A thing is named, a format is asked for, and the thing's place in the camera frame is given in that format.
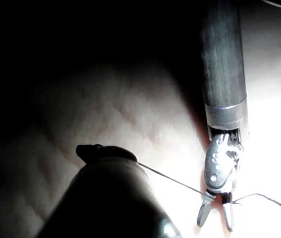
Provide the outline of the right arm needle driver jaw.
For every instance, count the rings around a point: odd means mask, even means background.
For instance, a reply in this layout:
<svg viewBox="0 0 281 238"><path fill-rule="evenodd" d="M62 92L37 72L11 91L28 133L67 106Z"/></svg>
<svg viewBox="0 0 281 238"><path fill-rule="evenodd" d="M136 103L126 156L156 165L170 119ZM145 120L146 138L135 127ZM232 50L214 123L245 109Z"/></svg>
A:
<svg viewBox="0 0 281 238"><path fill-rule="evenodd" d="M202 205L199 209L197 217L197 226L202 227L211 211L212 203L216 199L216 194L210 191L206 191L203 196Z"/></svg>
<svg viewBox="0 0 281 238"><path fill-rule="evenodd" d="M232 193L231 192L222 193L221 199L222 199L222 207L224 211L226 228L231 233L233 231L233 226L234 226Z"/></svg>

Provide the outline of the left arm needle driver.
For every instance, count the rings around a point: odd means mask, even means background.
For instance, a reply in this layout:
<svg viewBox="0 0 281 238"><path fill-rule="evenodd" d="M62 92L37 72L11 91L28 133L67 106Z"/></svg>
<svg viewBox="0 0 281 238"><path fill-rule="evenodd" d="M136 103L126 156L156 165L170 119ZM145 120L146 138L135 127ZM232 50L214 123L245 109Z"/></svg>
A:
<svg viewBox="0 0 281 238"><path fill-rule="evenodd" d="M86 164L95 163L100 159L109 157L129 159L138 162L137 157L132 152L119 146L103 146L100 144L78 145L76 147L76 154Z"/></svg>

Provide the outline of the right arm needle driver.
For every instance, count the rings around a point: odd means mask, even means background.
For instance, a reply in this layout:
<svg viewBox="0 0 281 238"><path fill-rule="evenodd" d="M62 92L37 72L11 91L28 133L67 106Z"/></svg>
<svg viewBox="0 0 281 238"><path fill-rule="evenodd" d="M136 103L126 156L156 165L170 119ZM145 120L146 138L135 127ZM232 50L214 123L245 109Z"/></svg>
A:
<svg viewBox="0 0 281 238"><path fill-rule="evenodd" d="M206 196L232 192L244 155L239 129L212 129L211 132L203 171Z"/></svg>

